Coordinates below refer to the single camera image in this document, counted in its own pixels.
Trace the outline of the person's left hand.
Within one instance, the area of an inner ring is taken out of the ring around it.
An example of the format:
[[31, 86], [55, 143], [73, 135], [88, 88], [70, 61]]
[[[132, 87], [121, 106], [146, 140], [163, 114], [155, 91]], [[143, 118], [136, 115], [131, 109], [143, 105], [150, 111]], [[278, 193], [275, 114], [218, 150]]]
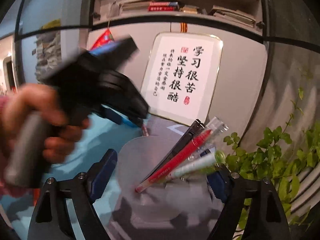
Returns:
[[1, 97], [1, 164], [6, 165], [14, 142], [31, 113], [39, 111], [49, 124], [62, 127], [58, 135], [44, 142], [43, 156], [51, 163], [62, 163], [74, 149], [82, 132], [89, 126], [84, 119], [80, 126], [69, 126], [67, 116], [58, 103], [57, 92], [39, 84], [23, 85], [17, 93]]

